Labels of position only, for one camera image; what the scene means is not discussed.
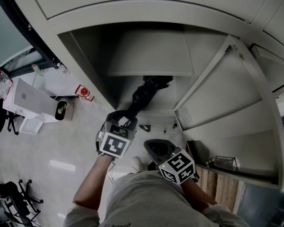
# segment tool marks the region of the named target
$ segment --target cabinet door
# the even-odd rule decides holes
[[[239,161],[234,177],[284,186],[284,130],[269,84],[256,60],[228,36],[175,107],[187,141],[203,164],[210,157]]]
[[[284,60],[257,45],[252,46],[251,53],[263,71],[271,91],[281,89],[284,86]]]

